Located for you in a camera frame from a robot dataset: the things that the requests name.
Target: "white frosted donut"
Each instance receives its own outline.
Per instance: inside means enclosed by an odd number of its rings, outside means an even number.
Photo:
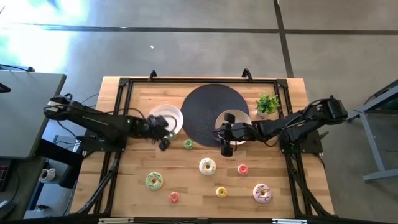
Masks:
[[[210,158],[204,158],[199,163],[199,171],[203,175],[213,175],[216,172],[216,163]]]
[[[253,188],[253,197],[258,203],[267,203],[272,198],[271,190],[265,184],[257,184]]]

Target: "wooden table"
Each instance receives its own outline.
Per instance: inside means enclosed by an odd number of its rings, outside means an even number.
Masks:
[[[96,108],[112,111],[120,77],[104,77]],[[304,81],[301,78],[287,79],[293,111],[302,110],[308,104]],[[161,104],[181,108],[185,97],[202,83],[135,83],[130,107],[141,110],[145,116]],[[256,116],[256,99],[259,93],[274,94],[272,85],[267,84],[225,84],[234,88],[249,106],[252,120]],[[287,114],[282,102],[284,114]],[[135,111],[130,115],[139,116]],[[273,114],[269,119],[277,119]],[[279,146],[266,147],[261,142],[247,142],[238,147],[233,157],[223,157],[220,150],[195,144],[192,150],[183,148],[188,136],[181,130],[172,145],[165,152],[150,141],[129,139],[118,172],[112,216],[129,217],[226,217],[226,218],[288,218],[294,217],[292,199],[287,178],[285,157]],[[72,212],[77,211],[89,199],[100,179],[104,153],[95,152],[83,162]],[[217,164],[215,175],[204,176],[198,170],[198,163],[204,157],[212,158]],[[305,175],[309,189],[324,208],[333,213],[328,184],[319,158],[303,154]],[[249,174],[237,172],[240,164],[249,166]],[[159,172],[164,178],[163,187],[154,192],[148,190],[144,181],[150,172]],[[252,197],[256,184],[268,185],[273,193],[271,202],[261,205]],[[226,198],[218,198],[217,187],[228,189]],[[180,194],[178,204],[169,202],[169,194]],[[107,189],[102,206],[105,205]],[[300,206],[302,196],[298,190]]]

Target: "black round mat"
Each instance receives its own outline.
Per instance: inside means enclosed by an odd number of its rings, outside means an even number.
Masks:
[[[218,147],[218,137],[211,131],[215,129],[218,115],[226,110],[240,110],[249,115],[248,105],[234,89],[220,84],[203,85],[193,90],[182,104],[182,128],[195,142]]]

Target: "white mug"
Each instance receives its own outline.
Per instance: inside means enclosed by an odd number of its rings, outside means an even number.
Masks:
[[[39,181],[41,182],[50,182],[55,177],[55,169],[43,169],[40,174]]]

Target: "potted plant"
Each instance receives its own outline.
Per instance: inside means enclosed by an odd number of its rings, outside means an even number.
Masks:
[[[267,118],[269,114],[275,112],[280,106],[277,96],[270,96],[266,94],[260,95],[260,100],[256,100],[257,103],[257,115],[263,118]]]

